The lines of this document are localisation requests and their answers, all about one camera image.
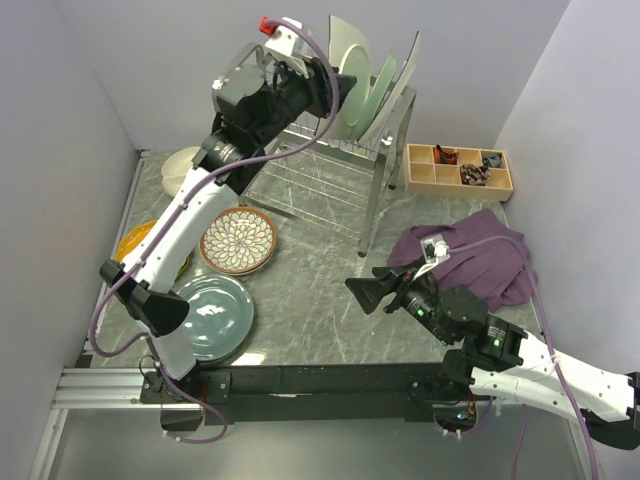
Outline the cream square plate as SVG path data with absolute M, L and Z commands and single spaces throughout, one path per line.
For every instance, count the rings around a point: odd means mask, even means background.
M 327 132 L 329 139 L 348 140 L 369 96 L 371 51 L 359 29 L 334 15 L 329 17 L 329 62 L 341 75 L 357 79 Z

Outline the dark brown rimmed plate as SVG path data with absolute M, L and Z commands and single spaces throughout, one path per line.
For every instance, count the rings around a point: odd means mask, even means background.
M 193 345 L 196 361 L 201 365 L 214 365 L 235 360 L 244 352 L 246 342 L 222 342 Z

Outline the floral patterned plate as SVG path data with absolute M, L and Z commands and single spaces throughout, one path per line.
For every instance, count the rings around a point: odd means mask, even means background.
M 277 234 L 261 210 L 232 207 L 224 210 L 202 235 L 201 256 L 214 270 L 233 276 L 262 267 L 275 251 Z
M 203 256 L 217 271 L 230 275 L 242 275 L 261 267 L 275 249 L 275 237 L 266 236 L 225 237 L 222 240 L 207 236 L 203 243 Z

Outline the dark teal round plate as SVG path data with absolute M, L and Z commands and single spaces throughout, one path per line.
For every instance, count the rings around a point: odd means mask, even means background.
M 242 342 L 251 332 L 255 307 L 238 280 L 222 274 L 195 277 L 178 295 L 189 304 L 183 324 L 193 350 L 195 343 Z

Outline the cream divided plate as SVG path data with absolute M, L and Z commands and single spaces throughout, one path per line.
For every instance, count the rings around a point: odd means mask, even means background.
M 193 158 L 199 146 L 192 146 L 172 154 L 161 167 L 161 185 L 164 192 L 173 198 L 180 190 L 186 174 L 193 167 Z

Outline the orange dotted scalloped plate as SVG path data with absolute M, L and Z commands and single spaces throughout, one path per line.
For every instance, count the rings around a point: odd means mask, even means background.
M 121 263 L 144 240 L 155 224 L 156 220 L 150 220 L 135 226 L 124 235 L 117 246 L 114 260 Z

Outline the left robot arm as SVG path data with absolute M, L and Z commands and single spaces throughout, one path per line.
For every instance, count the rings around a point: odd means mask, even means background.
M 200 378 L 185 321 L 189 304 L 173 285 L 200 237 L 270 161 L 265 148 L 303 113 L 333 121 L 359 80 L 317 57 L 296 72 L 279 61 L 273 74 L 258 65 L 232 69 L 213 85 L 211 133 L 193 158 L 179 192 L 151 231 L 122 261 L 107 260 L 100 275 L 139 323 L 176 401 L 193 399 Z

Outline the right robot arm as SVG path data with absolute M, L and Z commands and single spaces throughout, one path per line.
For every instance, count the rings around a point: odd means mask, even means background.
M 491 314 L 469 288 L 442 291 L 415 266 L 376 267 L 345 285 L 361 309 L 406 311 L 448 347 L 439 374 L 444 395 L 499 397 L 583 422 L 591 439 L 620 450 L 639 446 L 639 375 L 615 374 L 559 351 Z

